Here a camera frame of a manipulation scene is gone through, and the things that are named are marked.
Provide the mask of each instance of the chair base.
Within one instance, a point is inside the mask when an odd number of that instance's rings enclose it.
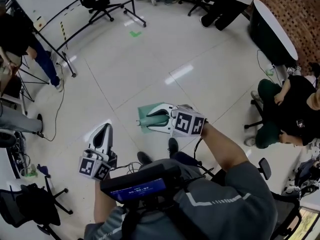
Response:
[[[188,16],[191,16],[191,13],[197,9],[198,7],[201,7],[202,9],[204,9],[207,13],[209,12],[209,9],[207,7],[210,7],[211,4],[206,3],[206,2],[202,2],[199,0],[179,0],[179,4],[181,5],[183,2],[186,3],[190,3],[190,4],[194,4],[194,6],[192,7],[192,9],[188,12]]]
[[[100,8],[100,9],[90,9],[89,13],[92,14],[94,11],[96,11],[94,13],[94,15],[89,19],[89,23],[91,23],[97,16],[99,13],[104,13],[105,15],[107,15],[110,19],[111,22],[113,22],[115,19],[113,17],[111,17],[111,15],[109,14],[109,12],[107,12],[107,8],[112,8],[112,7],[116,7],[116,6],[120,6],[121,3],[115,3],[115,4],[109,4],[104,8]]]
[[[245,124],[244,125],[244,129],[246,129],[246,130],[251,128],[251,127],[254,127],[254,126],[262,125],[264,123],[264,112],[263,112],[262,108],[259,106],[258,102],[256,100],[252,99],[250,103],[252,105],[255,105],[255,107],[258,110],[260,116],[262,117],[262,120],[259,121],[259,122],[252,123],[252,124]]]

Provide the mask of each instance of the red brick wall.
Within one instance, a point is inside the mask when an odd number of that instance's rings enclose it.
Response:
[[[309,62],[320,63],[320,0],[260,0],[278,19],[289,36],[302,67],[309,72]]]

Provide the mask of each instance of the blue screen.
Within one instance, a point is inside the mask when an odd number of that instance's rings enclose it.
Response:
[[[143,184],[131,186],[110,192],[110,195],[117,201],[127,201],[148,196],[166,189],[165,182],[162,178],[158,178]]]

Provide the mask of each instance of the knee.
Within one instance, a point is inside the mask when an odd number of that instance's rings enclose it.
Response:
[[[257,134],[255,137],[255,146],[260,149],[260,150],[264,150],[266,149],[269,145],[266,144],[265,138],[264,136],[262,136],[262,134]]]
[[[259,82],[259,85],[258,85],[258,93],[259,93],[259,96],[261,97],[261,95],[263,95],[264,93],[264,90],[267,89],[267,86],[270,85],[271,81],[268,80],[268,79],[262,79],[260,82]]]

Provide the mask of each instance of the hand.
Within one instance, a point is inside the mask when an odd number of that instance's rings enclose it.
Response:
[[[36,52],[36,50],[35,49],[33,49],[32,47],[28,47],[28,49],[26,49],[26,53],[30,56],[30,58],[31,59],[36,59],[36,57],[37,57],[37,52]]]
[[[283,130],[281,130],[281,132],[282,132],[282,134],[279,134],[279,141],[281,143],[287,143],[287,144],[290,143],[289,135]]]
[[[282,102],[284,102],[285,96],[279,92],[276,96],[274,96],[274,103],[280,106]]]
[[[15,70],[18,67],[18,65],[13,62],[9,62],[8,66],[11,71]]]

